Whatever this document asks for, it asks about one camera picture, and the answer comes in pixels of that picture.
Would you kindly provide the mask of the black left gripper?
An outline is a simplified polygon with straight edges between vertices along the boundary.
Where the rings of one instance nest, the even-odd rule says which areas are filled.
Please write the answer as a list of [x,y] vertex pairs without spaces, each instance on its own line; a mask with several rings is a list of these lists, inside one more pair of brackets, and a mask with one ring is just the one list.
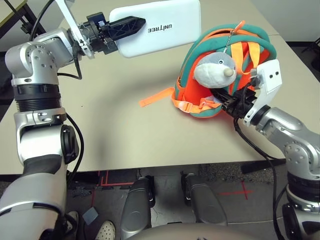
[[103,32],[101,27],[107,25],[102,12],[86,17],[82,24],[85,37],[89,40],[94,53],[110,54],[118,50],[115,41],[136,34],[146,23],[144,18],[128,16],[109,23],[109,34]]

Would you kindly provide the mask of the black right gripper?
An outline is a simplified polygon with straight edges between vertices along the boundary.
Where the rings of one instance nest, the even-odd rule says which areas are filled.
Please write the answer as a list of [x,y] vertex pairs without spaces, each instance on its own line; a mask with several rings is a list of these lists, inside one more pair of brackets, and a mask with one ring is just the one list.
[[222,109],[233,118],[243,119],[252,108],[253,101],[257,99],[256,92],[251,89],[237,90],[230,95],[225,90],[213,90],[212,95],[222,102]]

